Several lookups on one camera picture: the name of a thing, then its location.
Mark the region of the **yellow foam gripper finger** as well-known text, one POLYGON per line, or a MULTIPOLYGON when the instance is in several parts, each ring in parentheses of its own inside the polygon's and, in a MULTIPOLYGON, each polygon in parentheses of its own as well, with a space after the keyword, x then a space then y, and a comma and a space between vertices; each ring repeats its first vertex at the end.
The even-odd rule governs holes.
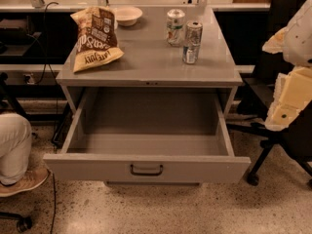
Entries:
POLYGON ((285 50, 285 27, 277 31, 262 46, 262 51, 269 54, 282 53, 285 50))
POLYGON ((289 74, 279 73, 265 128, 282 131, 312 100, 312 69, 296 66, 289 74))

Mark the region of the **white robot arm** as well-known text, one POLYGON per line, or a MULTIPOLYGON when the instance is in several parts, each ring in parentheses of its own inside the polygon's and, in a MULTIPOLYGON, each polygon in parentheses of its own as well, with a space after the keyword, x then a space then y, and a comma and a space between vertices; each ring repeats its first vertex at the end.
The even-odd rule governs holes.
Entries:
POLYGON ((294 65, 288 74, 279 73, 265 128, 282 131, 312 101, 312 0, 306 0, 288 24, 262 47, 266 53, 282 53, 294 65))

